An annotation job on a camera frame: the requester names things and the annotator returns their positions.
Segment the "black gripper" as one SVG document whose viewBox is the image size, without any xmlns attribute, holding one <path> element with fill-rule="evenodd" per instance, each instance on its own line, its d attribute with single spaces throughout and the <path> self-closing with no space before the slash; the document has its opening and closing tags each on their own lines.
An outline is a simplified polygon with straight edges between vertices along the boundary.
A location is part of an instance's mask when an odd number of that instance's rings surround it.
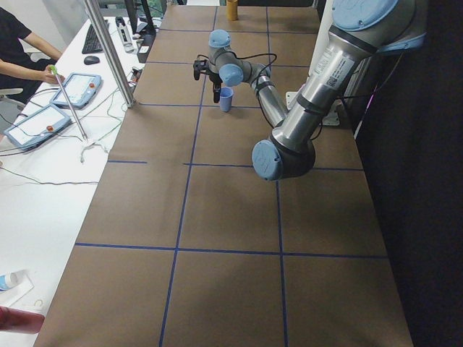
<svg viewBox="0 0 463 347">
<path fill-rule="evenodd" d="M 221 96 L 221 78 L 218 73 L 209 71 L 209 80 L 213 83 L 213 102 L 219 103 Z"/>
</svg>

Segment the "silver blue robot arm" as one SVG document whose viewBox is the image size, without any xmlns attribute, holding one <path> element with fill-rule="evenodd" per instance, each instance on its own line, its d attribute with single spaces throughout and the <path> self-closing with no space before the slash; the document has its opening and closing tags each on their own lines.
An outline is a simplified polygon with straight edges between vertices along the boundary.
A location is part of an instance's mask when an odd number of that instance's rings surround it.
<svg viewBox="0 0 463 347">
<path fill-rule="evenodd" d="M 215 98 L 222 85 L 249 84 L 272 126 L 268 139 L 252 150 L 256 174 L 266 181 L 302 176 L 315 163 L 311 135 L 344 94 L 359 63 L 376 53 L 419 48 L 427 14 L 427 1 L 334 1 L 328 44 L 291 108 L 278 94 L 266 67 L 237 57 L 225 30 L 210 33 L 208 60 L 195 64 L 194 76 L 209 75 Z"/>
</svg>

